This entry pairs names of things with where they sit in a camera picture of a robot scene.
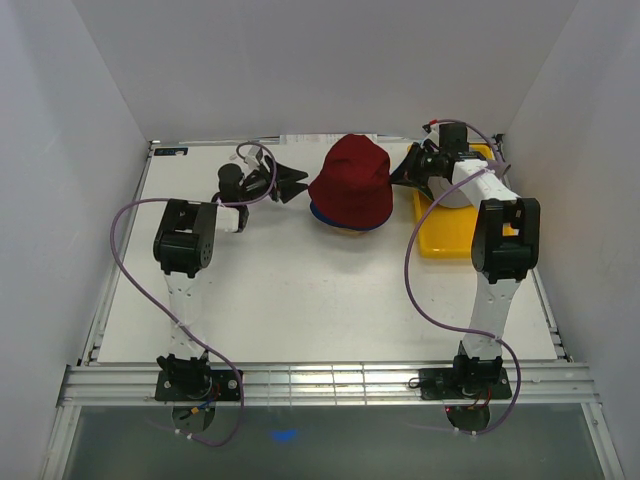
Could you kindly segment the white bucket hat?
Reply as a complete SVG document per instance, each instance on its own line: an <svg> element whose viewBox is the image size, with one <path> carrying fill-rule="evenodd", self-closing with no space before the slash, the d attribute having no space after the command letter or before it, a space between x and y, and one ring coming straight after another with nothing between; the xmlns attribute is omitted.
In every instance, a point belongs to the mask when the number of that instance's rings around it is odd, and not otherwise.
<svg viewBox="0 0 640 480"><path fill-rule="evenodd" d="M451 186L451 182L442 177L430 177L428 181L428 187L434 199L440 197ZM462 209L471 206L472 203L460 189L456 189L441 200L439 205L449 209Z"/></svg>

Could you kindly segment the blue bucket hat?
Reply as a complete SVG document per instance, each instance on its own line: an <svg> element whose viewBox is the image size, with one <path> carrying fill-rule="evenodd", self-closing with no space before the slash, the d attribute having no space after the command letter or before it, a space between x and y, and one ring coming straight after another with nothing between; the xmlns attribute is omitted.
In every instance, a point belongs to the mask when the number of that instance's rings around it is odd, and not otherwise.
<svg viewBox="0 0 640 480"><path fill-rule="evenodd" d="M329 227L335 228L335 229L347 230L347 231L351 231L351 232L362 232L362 233L364 233L364 232L369 232L369 231L375 230L375 229L380 227L380 225L376 225L376 226L373 226L373 227L353 227L353 226L347 226L347 225L341 224L339 222L331 220L329 217L327 217L326 215L322 214L313 201L310 202L309 208L310 208L311 214L318 221L320 221L321 223L324 223L325 225L328 225Z"/></svg>

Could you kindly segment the dark red bucket hat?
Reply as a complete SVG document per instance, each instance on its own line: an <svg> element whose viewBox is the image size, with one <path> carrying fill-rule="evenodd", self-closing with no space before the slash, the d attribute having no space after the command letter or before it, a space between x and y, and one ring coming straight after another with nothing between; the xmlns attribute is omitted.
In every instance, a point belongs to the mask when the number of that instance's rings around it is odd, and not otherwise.
<svg viewBox="0 0 640 480"><path fill-rule="evenodd" d="M310 202L331 220L382 226L393 211L389 154L364 135L347 134L328 151L308 187Z"/></svg>

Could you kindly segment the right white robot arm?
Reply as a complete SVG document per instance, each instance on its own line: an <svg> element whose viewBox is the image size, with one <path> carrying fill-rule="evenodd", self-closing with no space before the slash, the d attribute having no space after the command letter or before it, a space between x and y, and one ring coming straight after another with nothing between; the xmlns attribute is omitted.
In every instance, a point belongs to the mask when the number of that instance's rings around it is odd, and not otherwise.
<svg viewBox="0 0 640 480"><path fill-rule="evenodd" d="M539 258L540 204L504 184L508 166L494 143L488 145L491 157L471 151L469 123L432 120L423 129L438 139L413 143L391 182L426 193L430 179L445 179L449 188L433 202L459 191L477 211L471 242L476 296L469 326L457 330L463 339L444 378L458 394L474 397L500 381L511 303Z"/></svg>

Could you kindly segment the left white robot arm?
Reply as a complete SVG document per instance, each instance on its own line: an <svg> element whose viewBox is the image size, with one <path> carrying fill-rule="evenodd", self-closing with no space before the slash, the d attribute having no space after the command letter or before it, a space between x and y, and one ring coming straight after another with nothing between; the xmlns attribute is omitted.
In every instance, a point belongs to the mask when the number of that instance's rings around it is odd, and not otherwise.
<svg viewBox="0 0 640 480"><path fill-rule="evenodd" d="M249 206L264 198L283 204L308 185L308 174L268 156L246 174L234 163L219 168L218 192L209 202L168 201L153 242L154 259L169 295L171 344L157 362L169 382L190 399L205 397L212 387L208 351L198 326L202 311L200 276L211 264L219 232L241 233Z"/></svg>

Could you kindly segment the yellow plastic tray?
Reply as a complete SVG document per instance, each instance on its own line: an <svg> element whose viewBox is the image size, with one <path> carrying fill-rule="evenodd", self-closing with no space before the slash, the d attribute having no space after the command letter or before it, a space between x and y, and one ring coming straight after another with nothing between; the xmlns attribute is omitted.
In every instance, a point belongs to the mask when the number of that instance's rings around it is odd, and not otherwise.
<svg viewBox="0 0 640 480"><path fill-rule="evenodd" d="M482 143L469 144L470 151L459 153L462 160L495 161L490 147ZM495 181L490 186L490 193L496 193L501 200L515 201L518 195L506 185L500 187ZM428 182L423 188L412 188L414 219L416 223L421 219L433 203ZM418 235L418 249L420 255L428 259L469 259L471 255L472 239L475 232L478 211L472 205L462 209L449 209L436 205L434 210L422 224Z"/></svg>

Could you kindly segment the wooden hat stand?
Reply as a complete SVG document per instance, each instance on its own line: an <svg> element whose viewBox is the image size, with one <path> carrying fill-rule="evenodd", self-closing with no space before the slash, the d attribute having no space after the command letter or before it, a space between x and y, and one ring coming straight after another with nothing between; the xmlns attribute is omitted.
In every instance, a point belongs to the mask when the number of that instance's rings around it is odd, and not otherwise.
<svg viewBox="0 0 640 480"><path fill-rule="evenodd" d="M370 230L354 230L354 229L349 229L349 228L342 228L342 227L331 227L331 229L336 232L339 235L343 235L343 236L349 236L349 237L361 237L363 235L366 235L370 232Z"/></svg>

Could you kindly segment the blue label sticker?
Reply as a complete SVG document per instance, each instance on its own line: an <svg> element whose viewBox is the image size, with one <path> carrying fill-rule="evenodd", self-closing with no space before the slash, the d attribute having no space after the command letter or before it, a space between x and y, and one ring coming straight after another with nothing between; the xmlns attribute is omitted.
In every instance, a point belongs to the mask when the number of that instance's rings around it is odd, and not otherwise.
<svg viewBox="0 0 640 480"><path fill-rule="evenodd" d="M154 156L185 156L188 154L187 147L161 147L154 149Z"/></svg>

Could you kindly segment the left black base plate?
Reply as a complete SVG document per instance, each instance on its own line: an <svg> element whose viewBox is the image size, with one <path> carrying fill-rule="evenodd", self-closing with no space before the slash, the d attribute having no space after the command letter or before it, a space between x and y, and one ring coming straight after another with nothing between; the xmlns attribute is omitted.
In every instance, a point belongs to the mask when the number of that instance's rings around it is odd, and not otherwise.
<svg viewBox="0 0 640 480"><path fill-rule="evenodd" d="M160 402L239 401L239 382L231 370L211 369L197 379L180 378L161 371L153 398Z"/></svg>

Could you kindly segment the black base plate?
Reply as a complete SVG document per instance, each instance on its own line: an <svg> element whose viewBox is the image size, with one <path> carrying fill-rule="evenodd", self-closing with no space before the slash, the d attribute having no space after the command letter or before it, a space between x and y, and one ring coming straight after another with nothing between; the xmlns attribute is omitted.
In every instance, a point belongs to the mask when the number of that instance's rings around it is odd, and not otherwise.
<svg viewBox="0 0 640 480"><path fill-rule="evenodd" d="M418 390L423 400L471 400L512 398L512 389L502 370L494 383L481 380L459 380L454 377L452 368L423 368L408 381L408 388Z"/></svg>
<svg viewBox="0 0 640 480"><path fill-rule="evenodd" d="M239 382L231 370L211 369L197 379L180 378L161 371L153 398L160 402L239 401Z"/></svg>

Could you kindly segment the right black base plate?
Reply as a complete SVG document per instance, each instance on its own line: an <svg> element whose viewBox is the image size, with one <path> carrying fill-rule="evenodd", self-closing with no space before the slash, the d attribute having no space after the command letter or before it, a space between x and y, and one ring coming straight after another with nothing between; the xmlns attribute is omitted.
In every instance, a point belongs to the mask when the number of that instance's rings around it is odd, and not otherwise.
<svg viewBox="0 0 640 480"><path fill-rule="evenodd" d="M408 381L408 388L418 390L423 400L471 400L512 398L512 389L502 370L494 383L481 380L459 380L454 377L452 368L423 368Z"/></svg>

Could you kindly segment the aluminium front rail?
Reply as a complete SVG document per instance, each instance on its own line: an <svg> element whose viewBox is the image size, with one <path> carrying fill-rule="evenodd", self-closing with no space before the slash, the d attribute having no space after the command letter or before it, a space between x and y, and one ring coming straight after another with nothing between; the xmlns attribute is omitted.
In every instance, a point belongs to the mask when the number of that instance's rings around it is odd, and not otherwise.
<svg viewBox="0 0 640 480"><path fill-rule="evenodd" d="M444 405L418 386L420 364L245 364L248 407ZM580 363L526 362L519 405L581 404L600 400L589 367ZM191 400L154 366L70 367L60 406L185 405Z"/></svg>

